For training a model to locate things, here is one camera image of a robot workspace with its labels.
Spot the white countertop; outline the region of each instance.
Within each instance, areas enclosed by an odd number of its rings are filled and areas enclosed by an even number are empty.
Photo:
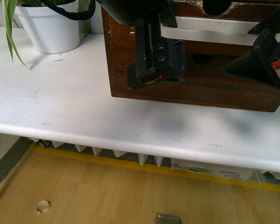
[[[280,172],[275,113],[113,98],[104,37],[61,55],[14,39],[28,67],[12,63],[0,28],[0,133]]]

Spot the dark wooden box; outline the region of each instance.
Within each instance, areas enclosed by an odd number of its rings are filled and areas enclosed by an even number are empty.
[[[202,0],[174,2],[175,15],[214,17],[238,21],[261,21],[280,0],[233,1],[226,11],[209,15]],[[252,47],[210,42],[185,41],[188,69],[183,83],[161,82],[137,91],[127,88],[126,66],[135,61],[134,28],[119,25],[102,10],[111,94],[113,97],[156,100],[191,105],[217,106],[274,112],[280,105],[277,89],[238,77],[225,76],[221,68]],[[205,62],[205,55],[212,60]]]

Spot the yellow tape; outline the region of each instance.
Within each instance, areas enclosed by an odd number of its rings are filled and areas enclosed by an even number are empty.
[[[138,162],[114,159],[114,158],[103,157],[103,156],[94,156],[91,154],[72,152],[72,151],[57,149],[57,148],[50,148],[50,147],[42,148],[38,145],[32,145],[29,151],[35,153],[59,156],[68,159],[121,167],[121,168],[136,169],[136,170],[158,173],[158,174],[174,175],[174,176],[198,179],[203,181],[218,182],[218,183],[232,184],[237,186],[280,192],[280,185],[272,184],[272,183],[259,185],[259,184],[245,183],[245,182],[230,181],[230,180],[224,180],[212,176],[190,173],[183,170],[171,170],[169,167],[157,167],[156,165],[150,165],[150,164],[144,164],[143,166],[140,166]]]

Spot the white flower pot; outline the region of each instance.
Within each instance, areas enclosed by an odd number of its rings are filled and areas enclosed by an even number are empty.
[[[59,6],[68,12],[77,12],[78,0]],[[79,23],[70,20],[48,7],[20,7],[18,15],[36,50],[57,54],[73,50],[80,43]]]

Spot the wooden floor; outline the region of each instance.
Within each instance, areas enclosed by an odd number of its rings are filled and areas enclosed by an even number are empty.
[[[36,204],[48,200],[48,212]],[[280,224],[280,193],[28,151],[0,185],[0,224]]]

